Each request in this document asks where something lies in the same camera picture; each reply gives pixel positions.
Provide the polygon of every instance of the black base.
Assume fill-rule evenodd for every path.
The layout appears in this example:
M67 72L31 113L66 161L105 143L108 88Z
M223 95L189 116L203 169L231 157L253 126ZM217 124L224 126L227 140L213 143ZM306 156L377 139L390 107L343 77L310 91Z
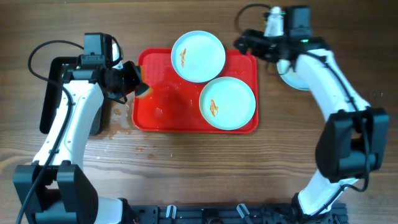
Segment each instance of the black base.
M236 207L177 207L175 220L166 218L166 208L157 206L131 206L139 217L140 224L211 224L209 220L219 218L224 224L245 224ZM253 224L288 224L291 207L288 203L264 206L248 206ZM317 224L348 224L347 208L344 203L336 203L329 215Z
M57 57L52 60L50 67L49 80L55 81L62 84L62 73L67 67L65 64L74 65L76 64L77 57ZM57 108L59 107L62 96L62 90L47 84L47 89L45 91L42 118L40 120L40 131L43 134L48 134L50 132L52 123L57 114ZM104 104L100 107L95 114L93 124L90 129L90 136L95 136L102 131L103 124L103 110Z

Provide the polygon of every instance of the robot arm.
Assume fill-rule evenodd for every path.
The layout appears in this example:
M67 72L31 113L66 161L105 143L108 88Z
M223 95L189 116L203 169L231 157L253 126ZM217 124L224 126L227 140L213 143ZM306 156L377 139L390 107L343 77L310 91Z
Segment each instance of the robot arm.
M308 7L290 6L284 12L273 7L266 15L264 33L248 29L234 46L268 62L290 60L323 113L326 126L315 153L318 170L292 199L296 220L319 220L347 187L356 189L352 184L358 179L365 179L365 190L369 172L380 168L388 115L370 108L338 68L329 46L311 37ZM351 139L354 132L362 136Z
M98 197L82 172L83 155L91 124L104 98L125 103L126 94L135 91L136 97L143 97L150 88L142 81L139 67L130 61L121 63L121 49L110 35L85 34L84 50L76 64L67 65L62 74L63 86L73 102L65 131L61 132L61 126L67 115L68 98L63 92L44 145L31 166L18 166L14 174L21 203L28 201L24 212L29 223L132 223L132 211L125 199ZM60 133L61 141L46 167ZM42 171L43 178L37 178ZM36 179L39 184L34 188ZM58 189L47 189L54 180ZM30 189L34 191L29 198Z

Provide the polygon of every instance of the food residue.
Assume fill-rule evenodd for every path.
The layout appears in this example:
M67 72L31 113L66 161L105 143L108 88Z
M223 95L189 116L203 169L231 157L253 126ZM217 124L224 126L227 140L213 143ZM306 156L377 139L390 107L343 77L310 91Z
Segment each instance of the food residue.
M216 106L216 103L214 102L214 97L211 97L210 111L214 117L218 115L218 106Z
M153 158L156 158L156 155L155 154L152 154L152 153L150 153L150 154L148 154L148 159L153 159Z
M121 112L119 109L117 109L117 108L113 111L113 113L114 113L116 116L122 115L122 112Z
M143 147L136 147L136 150L142 152L144 150L144 148Z
M185 64L185 53L187 52L187 49L184 49L183 52L180 53L181 56L181 66L184 67Z

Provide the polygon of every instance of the water spill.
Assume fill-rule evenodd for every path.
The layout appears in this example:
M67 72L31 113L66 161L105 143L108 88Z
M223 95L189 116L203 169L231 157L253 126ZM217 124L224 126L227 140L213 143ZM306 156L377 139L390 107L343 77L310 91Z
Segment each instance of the water spill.
M134 102L134 93L127 95L127 103L125 105L117 102L110 103L109 125L108 125L108 139L113 139L118 133L131 134L134 129L132 122L132 104Z
M116 108L116 109L113 111L113 113L114 113L116 116L122 115L122 112L121 112L118 108Z

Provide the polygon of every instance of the plastic tray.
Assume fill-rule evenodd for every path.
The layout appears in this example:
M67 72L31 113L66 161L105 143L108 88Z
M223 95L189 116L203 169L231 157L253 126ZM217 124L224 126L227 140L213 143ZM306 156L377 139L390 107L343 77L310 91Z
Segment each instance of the plastic tray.
M226 50L226 63L217 77L235 77L247 83L256 97L256 111L242 128L225 131L214 128L199 110L199 96L206 83L192 83L181 78L173 69L171 48L144 50L138 64L144 81L154 92L143 99L134 99L132 121L143 131L184 133L235 133L247 134L259 123L257 62L251 55L241 55L238 50Z

